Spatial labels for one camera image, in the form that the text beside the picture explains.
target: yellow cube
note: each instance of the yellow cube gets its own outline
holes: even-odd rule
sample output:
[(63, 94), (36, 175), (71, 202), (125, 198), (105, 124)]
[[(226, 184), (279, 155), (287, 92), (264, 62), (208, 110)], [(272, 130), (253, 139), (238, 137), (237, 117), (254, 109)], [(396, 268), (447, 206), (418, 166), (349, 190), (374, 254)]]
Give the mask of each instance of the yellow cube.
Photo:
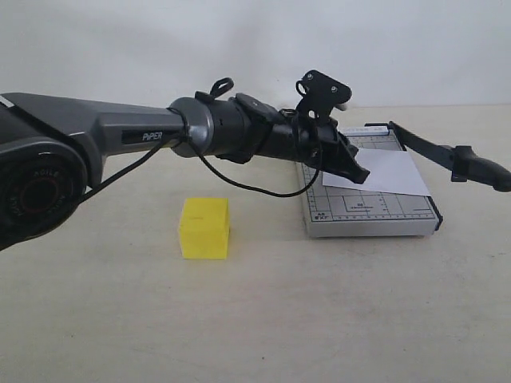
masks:
[(179, 236), (185, 259), (226, 259), (230, 222), (225, 198), (187, 198)]

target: piper logo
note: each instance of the piper logo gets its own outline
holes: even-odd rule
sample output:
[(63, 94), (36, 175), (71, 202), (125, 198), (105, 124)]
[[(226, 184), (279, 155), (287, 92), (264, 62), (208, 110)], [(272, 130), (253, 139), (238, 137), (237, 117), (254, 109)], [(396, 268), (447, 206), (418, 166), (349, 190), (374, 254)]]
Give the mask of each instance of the piper logo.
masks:
[(162, 136), (163, 136), (163, 132), (144, 133), (144, 135), (142, 136), (142, 141), (161, 140)]

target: robotic arm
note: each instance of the robotic arm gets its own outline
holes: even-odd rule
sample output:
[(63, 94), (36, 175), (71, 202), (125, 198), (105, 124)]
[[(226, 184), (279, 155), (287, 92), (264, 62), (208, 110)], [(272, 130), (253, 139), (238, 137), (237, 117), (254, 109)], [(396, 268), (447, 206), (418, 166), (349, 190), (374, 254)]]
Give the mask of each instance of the robotic arm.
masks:
[[(166, 109), (84, 101), (30, 93), (6, 93), (0, 106), (0, 250), (44, 235), (77, 206), (142, 164), (160, 148), (198, 156), (224, 180), (249, 190), (289, 197), (305, 192), (319, 172), (363, 184), (357, 148), (330, 117), (351, 98), (344, 84), (311, 70), (296, 83), (295, 109), (276, 110), (244, 93), (218, 98), (234, 86), (217, 81), (209, 93), (175, 100)], [(404, 145), (452, 171), (451, 180), (511, 191), (511, 173), (477, 157), (470, 147), (437, 146), (391, 122)], [(120, 174), (102, 181), (109, 156), (149, 151)], [(246, 164), (253, 156), (304, 163), (316, 169), (301, 191), (279, 195), (227, 179), (207, 162), (215, 156)]]

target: table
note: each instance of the table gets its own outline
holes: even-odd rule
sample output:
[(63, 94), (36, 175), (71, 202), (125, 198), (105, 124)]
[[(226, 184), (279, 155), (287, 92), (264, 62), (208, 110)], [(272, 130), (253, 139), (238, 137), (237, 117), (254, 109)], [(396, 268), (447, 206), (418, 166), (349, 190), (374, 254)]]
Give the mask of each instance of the table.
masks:
[[(511, 106), (351, 109), (511, 167)], [(141, 154), (112, 157), (105, 175)], [(415, 153), (429, 238), (310, 240), (299, 198), (234, 188), (159, 152), (58, 230), (0, 257), (0, 381), (511, 381), (511, 205)], [(212, 160), (279, 192), (288, 162)], [(229, 198), (225, 261), (185, 261), (184, 199)]]

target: white paper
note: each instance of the white paper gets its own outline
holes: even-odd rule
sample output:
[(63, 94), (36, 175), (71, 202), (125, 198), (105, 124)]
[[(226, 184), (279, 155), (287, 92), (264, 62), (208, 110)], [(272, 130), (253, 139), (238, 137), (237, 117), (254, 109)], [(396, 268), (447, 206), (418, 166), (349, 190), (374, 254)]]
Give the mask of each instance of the white paper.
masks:
[(360, 148), (355, 159), (360, 166), (370, 171), (363, 184), (354, 184), (345, 178), (324, 172), (323, 186), (430, 196), (430, 191), (408, 152)]

